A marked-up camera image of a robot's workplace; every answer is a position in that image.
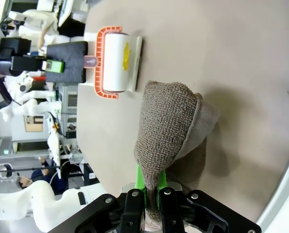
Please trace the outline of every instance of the screw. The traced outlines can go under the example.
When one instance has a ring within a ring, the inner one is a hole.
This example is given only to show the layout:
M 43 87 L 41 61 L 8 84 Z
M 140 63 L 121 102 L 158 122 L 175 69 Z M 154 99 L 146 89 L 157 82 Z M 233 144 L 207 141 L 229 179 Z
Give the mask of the screw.
M 198 198 L 198 194 L 193 193 L 193 194 L 191 195 L 191 198 L 194 199 L 194 200 L 196 200 L 196 199 Z
M 105 202 L 106 202 L 106 203 L 111 203 L 111 201 L 112 201 L 112 198 L 107 198 L 107 199 L 105 199 Z
M 165 191 L 164 191 L 164 194 L 166 194 L 166 195 L 169 195 L 171 193 L 171 190 L 170 189 L 166 189 Z
M 138 192 L 137 191 L 135 191 L 135 192 L 133 192 L 131 195 L 133 196 L 133 197 L 136 197 L 136 196 L 138 196 Z

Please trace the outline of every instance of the beige table surface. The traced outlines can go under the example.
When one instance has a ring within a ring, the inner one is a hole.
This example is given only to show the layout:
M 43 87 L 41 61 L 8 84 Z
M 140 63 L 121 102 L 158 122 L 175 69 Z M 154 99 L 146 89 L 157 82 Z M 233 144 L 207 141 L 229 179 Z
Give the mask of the beige table surface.
M 183 82 L 221 111 L 199 188 L 256 220 L 289 161 L 289 1 L 102 0 L 86 32 L 110 25 L 145 44 L 136 93 L 79 87 L 79 146 L 107 192 L 135 181 L 145 83 Z

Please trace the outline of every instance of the brown cloth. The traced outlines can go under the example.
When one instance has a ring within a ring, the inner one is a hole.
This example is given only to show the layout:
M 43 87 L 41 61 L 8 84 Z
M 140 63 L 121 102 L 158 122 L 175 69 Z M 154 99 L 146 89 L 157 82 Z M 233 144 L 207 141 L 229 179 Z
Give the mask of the brown cloth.
M 197 188 L 205 165 L 205 138 L 219 112 L 182 83 L 146 84 L 134 150 L 147 188 L 149 227 L 161 229 L 155 188 L 162 170 L 185 191 Z

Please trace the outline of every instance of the yellow sticker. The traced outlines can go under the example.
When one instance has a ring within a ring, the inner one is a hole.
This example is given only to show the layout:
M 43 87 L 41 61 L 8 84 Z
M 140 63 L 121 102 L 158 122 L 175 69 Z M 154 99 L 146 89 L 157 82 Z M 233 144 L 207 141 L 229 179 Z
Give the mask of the yellow sticker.
M 129 50 L 129 43 L 126 42 L 126 46 L 124 48 L 124 58 L 123 58 L 123 69 L 124 70 L 128 70 L 130 52 L 131 52 L 131 50 Z

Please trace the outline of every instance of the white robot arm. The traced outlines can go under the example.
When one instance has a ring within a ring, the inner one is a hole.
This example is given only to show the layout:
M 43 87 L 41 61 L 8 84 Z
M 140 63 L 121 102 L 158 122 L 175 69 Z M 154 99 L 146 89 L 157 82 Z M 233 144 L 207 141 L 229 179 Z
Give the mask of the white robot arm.
M 69 189 L 56 200 L 49 183 L 37 181 L 19 192 L 0 194 L 0 220 L 22 219 L 32 209 L 37 227 L 42 232 L 49 232 L 104 193 L 98 183 Z M 82 196 L 85 204 L 80 202 Z
M 3 119 L 9 121 L 13 116 L 36 116 L 51 112 L 56 117 L 56 111 L 61 110 L 61 102 L 54 101 L 54 91 L 30 91 L 32 87 L 33 78 L 26 77 L 25 73 L 22 73 L 22 82 L 12 81 L 7 84 L 7 90 L 10 93 L 14 101 L 9 106 L 0 110 L 3 114 Z M 48 101 L 37 103 L 36 99 L 47 99 Z

